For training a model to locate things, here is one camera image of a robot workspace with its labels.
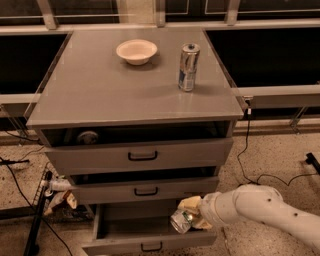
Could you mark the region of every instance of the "speckled floor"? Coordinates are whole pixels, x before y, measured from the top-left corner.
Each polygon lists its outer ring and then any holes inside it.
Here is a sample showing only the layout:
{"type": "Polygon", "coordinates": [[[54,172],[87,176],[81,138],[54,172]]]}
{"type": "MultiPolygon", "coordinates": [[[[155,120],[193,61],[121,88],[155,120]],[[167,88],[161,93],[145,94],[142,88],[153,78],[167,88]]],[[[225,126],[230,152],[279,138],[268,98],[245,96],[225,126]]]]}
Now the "speckled floor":
{"type": "MultiPolygon", "coordinates": [[[[247,151],[240,159],[244,171],[250,179],[256,180],[261,174],[276,175],[288,182],[299,174],[315,173],[315,169],[305,163],[306,154],[314,153],[320,159],[320,120],[305,120],[299,124],[301,134],[296,135],[287,125],[288,121],[251,122],[251,133],[247,151]]],[[[243,177],[237,155],[245,147],[246,122],[238,123],[234,134],[234,146],[230,157],[220,172],[218,190],[229,191],[239,184],[247,183],[243,177]]],[[[25,143],[0,133],[0,156],[5,159],[18,160],[31,150],[40,146],[25,143]]],[[[32,201],[47,158],[43,153],[31,153],[27,158],[30,164],[13,166],[14,173],[26,197],[32,201]]],[[[278,189],[285,202],[301,210],[320,215],[320,177],[317,175],[300,177],[288,187],[281,181],[264,176],[260,183],[278,189]]],[[[8,169],[0,167],[0,209],[26,206],[19,194],[8,169]]],[[[32,218],[0,221],[0,256],[23,255],[32,218]]],[[[86,255],[81,244],[92,239],[92,222],[53,224],[53,228],[68,244],[74,256],[86,255]]],[[[316,255],[301,241],[275,228],[253,221],[239,222],[223,230],[216,230],[217,240],[210,247],[186,248],[162,253],[132,254],[138,255],[204,255],[204,256],[256,256],[256,255],[316,255]]],[[[42,225],[38,240],[39,255],[69,255],[62,243],[42,225]]]]}

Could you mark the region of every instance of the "open drawer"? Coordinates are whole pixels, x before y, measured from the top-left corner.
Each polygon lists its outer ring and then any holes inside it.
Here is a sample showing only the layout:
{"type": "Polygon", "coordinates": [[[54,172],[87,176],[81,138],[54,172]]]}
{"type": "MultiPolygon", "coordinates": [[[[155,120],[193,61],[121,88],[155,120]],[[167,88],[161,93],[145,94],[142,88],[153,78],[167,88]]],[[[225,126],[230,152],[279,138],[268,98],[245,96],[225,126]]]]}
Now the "open drawer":
{"type": "Polygon", "coordinates": [[[221,166],[232,138],[153,141],[48,148],[47,156],[64,175],[221,166]]]}
{"type": "MultiPolygon", "coordinates": [[[[144,214],[141,218],[133,217],[131,219],[112,219],[108,205],[99,205],[95,218],[94,239],[91,243],[84,244],[82,248],[88,255],[93,256],[159,252],[183,247],[212,245],[215,241],[214,233],[203,230],[189,231],[184,235],[179,234],[169,221],[170,215],[175,211],[175,207],[171,208],[174,202],[171,201],[171,206],[168,205],[168,208],[163,207],[161,203],[160,206],[156,204],[153,202],[153,206],[150,206],[149,203],[143,208],[135,208],[141,212],[152,209],[152,213],[144,214]]],[[[130,208],[125,208],[125,211],[134,214],[135,209],[131,211],[130,208]]],[[[112,210],[114,216],[118,216],[117,211],[124,212],[121,207],[111,209],[111,212],[112,210]]]]}
{"type": "Polygon", "coordinates": [[[78,177],[73,194],[79,204],[133,202],[204,195],[216,190],[214,167],[91,174],[78,177]]]}

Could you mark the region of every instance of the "black cable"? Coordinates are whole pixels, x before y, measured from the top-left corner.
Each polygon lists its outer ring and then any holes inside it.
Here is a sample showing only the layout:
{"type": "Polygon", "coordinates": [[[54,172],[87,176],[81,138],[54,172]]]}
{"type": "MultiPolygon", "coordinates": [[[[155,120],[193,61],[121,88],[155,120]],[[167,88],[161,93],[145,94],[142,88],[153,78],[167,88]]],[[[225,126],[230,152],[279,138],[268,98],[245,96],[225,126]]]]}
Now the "black cable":
{"type": "Polygon", "coordinates": [[[37,140],[33,140],[33,139],[29,139],[29,138],[26,138],[26,137],[22,137],[22,136],[19,136],[19,135],[15,135],[15,134],[12,134],[8,131],[4,131],[6,134],[12,136],[12,137],[15,137],[15,138],[18,138],[18,139],[21,139],[21,140],[26,140],[26,141],[31,141],[31,142],[37,142],[39,145],[42,145],[40,139],[37,139],[37,140]]]}
{"type": "MultiPolygon", "coordinates": [[[[6,165],[6,166],[7,166],[7,168],[9,169],[9,171],[10,171],[12,177],[13,177],[13,180],[14,180],[14,182],[15,182],[15,184],[16,184],[16,186],[17,186],[17,188],[18,188],[18,190],[19,190],[19,192],[20,192],[20,194],[21,194],[21,196],[24,198],[24,200],[27,202],[27,204],[30,206],[30,208],[31,208],[33,211],[36,211],[36,209],[33,207],[33,205],[30,204],[30,202],[29,202],[29,200],[27,199],[27,197],[23,194],[23,192],[22,192],[22,190],[21,190],[21,188],[20,188],[20,186],[19,186],[19,183],[18,183],[18,181],[17,181],[17,179],[16,179],[16,176],[14,175],[13,170],[11,169],[11,167],[10,167],[9,165],[6,165]]],[[[68,245],[67,245],[67,244],[62,240],[62,238],[54,231],[54,229],[51,227],[51,225],[50,225],[44,218],[41,217],[41,219],[43,220],[44,223],[46,223],[46,225],[48,226],[48,228],[49,228],[49,229],[52,231],[52,233],[60,240],[60,242],[67,248],[69,254],[70,254],[71,256],[73,256],[72,253],[71,253],[70,248],[68,247],[68,245]]]]}
{"type": "Polygon", "coordinates": [[[319,175],[318,173],[306,173],[306,174],[300,174],[300,175],[297,175],[297,176],[294,176],[288,183],[285,182],[284,180],[280,179],[279,177],[277,176],[274,176],[274,175],[271,175],[271,174],[261,174],[259,176],[259,178],[257,179],[257,184],[259,184],[259,180],[262,178],[262,177],[272,177],[272,178],[275,178],[279,181],[281,181],[283,184],[287,185],[288,187],[290,186],[291,182],[294,181],[295,179],[297,178],[300,178],[300,177],[304,177],[304,176],[313,176],[313,175],[319,175]]]}
{"type": "Polygon", "coordinates": [[[297,175],[297,176],[294,176],[293,178],[291,178],[291,180],[287,183],[285,182],[284,180],[280,179],[279,177],[277,176],[274,176],[274,175],[271,175],[271,174],[261,174],[257,181],[253,181],[251,179],[249,179],[246,175],[245,175],[245,172],[244,172],[244,168],[242,166],[242,163],[240,161],[240,156],[246,152],[246,150],[248,149],[248,145],[249,145],[249,134],[250,134],[250,117],[251,117],[251,106],[250,106],[250,101],[246,101],[246,103],[248,104],[248,109],[247,109],[247,116],[248,116],[248,127],[247,127],[247,133],[246,133],[246,145],[245,145],[245,148],[238,154],[237,156],[237,159],[238,159],[238,162],[240,164],[240,167],[241,167],[241,170],[242,170],[242,174],[243,174],[243,177],[248,180],[250,183],[253,183],[253,184],[256,184],[256,185],[261,185],[259,183],[259,180],[262,178],[262,177],[272,177],[272,178],[275,178],[279,181],[281,181],[283,184],[287,185],[288,187],[290,186],[291,182],[294,181],[295,179],[297,178],[300,178],[300,177],[305,177],[305,176],[313,176],[313,175],[319,175],[318,173],[307,173],[307,174],[300,174],[300,175],[297,175]]]}
{"type": "Polygon", "coordinates": [[[244,171],[244,168],[242,166],[242,163],[241,163],[241,160],[240,160],[240,156],[247,151],[248,149],[248,146],[249,146],[249,134],[250,134],[250,116],[251,116],[251,109],[250,109],[250,102],[247,102],[248,103],[248,106],[249,108],[247,109],[247,116],[248,116],[248,126],[247,126],[247,133],[246,133],[246,145],[244,147],[244,149],[237,155],[237,159],[238,159],[238,162],[240,164],[240,167],[241,167],[241,171],[242,171],[242,175],[243,177],[248,180],[250,183],[254,183],[254,184],[257,184],[257,182],[249,179],[246,174],[245,174],[245,171],[244,171]]]}

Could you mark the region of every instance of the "aluminum can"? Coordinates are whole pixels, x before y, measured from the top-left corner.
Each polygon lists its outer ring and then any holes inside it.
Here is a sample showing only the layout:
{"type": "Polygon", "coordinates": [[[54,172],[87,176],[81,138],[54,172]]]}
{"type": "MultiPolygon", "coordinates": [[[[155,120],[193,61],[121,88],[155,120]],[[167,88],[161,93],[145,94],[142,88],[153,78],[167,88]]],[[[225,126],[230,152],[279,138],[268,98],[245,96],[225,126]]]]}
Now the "aluminum can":
{"type": "Polygon", "coordinates": [[[176,210],[170,217],[171,225],[180,234],[186,233],[192,226],[192,214],[189,214],[183,210],[176,210]]]}
{"type": "Polygon", "coordinates": [[[181,50],[179,88],[185,92],[194,89],[200,46],[197,44],[184,44],[181,50]]]}

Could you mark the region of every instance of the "white robotic arm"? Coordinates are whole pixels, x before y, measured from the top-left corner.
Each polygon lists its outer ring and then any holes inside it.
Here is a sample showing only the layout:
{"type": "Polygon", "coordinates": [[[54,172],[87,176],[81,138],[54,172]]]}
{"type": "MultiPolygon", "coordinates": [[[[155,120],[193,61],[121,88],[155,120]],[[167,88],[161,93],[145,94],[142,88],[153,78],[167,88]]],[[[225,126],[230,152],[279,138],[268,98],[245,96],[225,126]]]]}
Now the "white robotic arm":
{"type": "Polygon", "coordinates": [[[195,216],[195,223],[192,220],[189,223],[196,228],[254,220],[279,228],[320,251],[320,217],[284,203],[281,194],[272,187],[244,185],[227,193],[207,194],[203,199],[184,199],[178,208],[195,216]]]}

